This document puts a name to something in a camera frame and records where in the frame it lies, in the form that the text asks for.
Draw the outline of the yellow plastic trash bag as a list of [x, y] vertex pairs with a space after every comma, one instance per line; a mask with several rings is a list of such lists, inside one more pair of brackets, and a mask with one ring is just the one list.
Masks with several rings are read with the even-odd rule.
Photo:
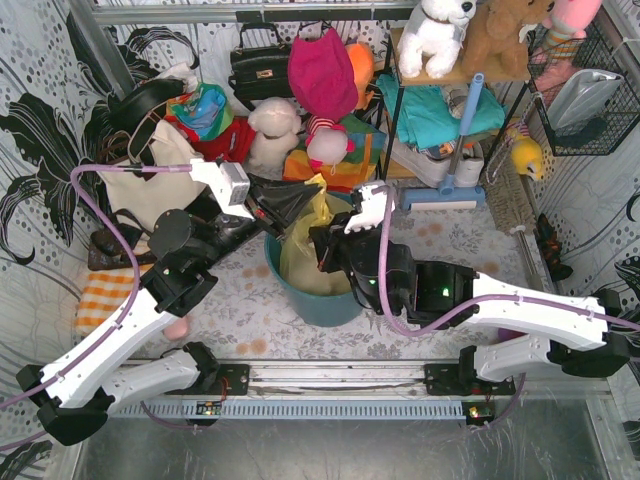
[[351, 287], [342, 271], [321, 272], [314, 243], [309, 234], [311, 227], [328, 226], [334, 216], [349, 212], [348, 201], [327, 193], [327, 183], [321, 174], [305, 181], [306, 185], [320, 186], [320, 192], [303, 208], [289, 229], [280, 255], [280, 276], [293, 288], [316, 296], [337, 296]]

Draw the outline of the teal plastic trash bin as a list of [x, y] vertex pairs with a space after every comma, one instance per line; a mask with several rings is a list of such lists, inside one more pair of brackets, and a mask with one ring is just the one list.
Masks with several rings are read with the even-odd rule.
[[279, 241], [267, 236], [265, 256], [272, 273], [284, 287], [285, 296], [295, 313], [306, 324], [317, 327], [342, 326], [355, 319], [362, 312], [362, 306], [354, 299], [351, 289], [343, 295], [316, 296], [293, 288], [280, 276], [280, 255], [285, 239]]

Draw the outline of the light blue floor squeegee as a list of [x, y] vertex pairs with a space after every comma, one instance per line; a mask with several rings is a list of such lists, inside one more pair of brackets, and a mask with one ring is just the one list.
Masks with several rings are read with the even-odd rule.
[[401, 195], [401, 208], [404, 211], [475, 209], [485, 204], [485, 191], [482, 187], [455, 185], [456, 168], [462, 159], [463, 141], [469, 133], [483, 84], [484, 74], [476, 73], [470, 82], [469, 94], [460, 120], [459, 135], [447, 174], [436, 188], [404, 189]]

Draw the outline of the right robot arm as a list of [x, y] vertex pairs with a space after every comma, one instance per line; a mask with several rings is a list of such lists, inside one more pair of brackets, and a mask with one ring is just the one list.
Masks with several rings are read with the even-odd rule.
[[594, 297], [566, 297], [519, 288], [471, 268], [417, 261], [389, 240], [388, 224], [355, 230], [348, 214], [315, 226], [318, 267], [345, 273], [354, 296], [393, 328], [417, 337], [467, 323], [515, 332], [513, 339], [461, 350], [458, 382], [498, 383], [558, 368], [575, 377], [609, 377], [639, 357], [635, 325], [606, 315]]

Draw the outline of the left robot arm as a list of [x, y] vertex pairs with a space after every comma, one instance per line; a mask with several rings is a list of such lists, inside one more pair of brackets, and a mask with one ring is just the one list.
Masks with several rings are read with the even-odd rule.
[[16, 379], [37, 405], [45, 432], [70, 446], [96, 433], [122, 408], [174, 391], [227, 389], [221, 365], [201, 342], [137, 367], [122, 364], [156, 333], [185, 317], [216, 285], [210, 269], [259, 231], [282, 235], [324, 186], [318, 180], [273, 181], [238, 165], [154, 167], [164, 187], [152, 218], [156, 261], [133, 274], [131, 293], [85, 340], [47, 365], [27, 365]]

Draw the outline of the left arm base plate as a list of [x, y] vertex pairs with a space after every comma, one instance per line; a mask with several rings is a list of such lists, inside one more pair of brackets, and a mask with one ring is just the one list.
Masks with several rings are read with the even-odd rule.
[[215, 377], [197, 380], [186, 389], [171, 390], [166, 395], [245, 396], [249, 386], [250, 365], [222, 363]]

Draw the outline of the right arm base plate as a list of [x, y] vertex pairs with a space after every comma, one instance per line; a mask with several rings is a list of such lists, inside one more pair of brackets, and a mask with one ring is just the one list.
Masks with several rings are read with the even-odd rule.
[[481, 380], [467, 367], [457, 363], [435, 363], [424, 366], [424, 384], [432, 396], [512, 395], [513, 380], [491, 382]]

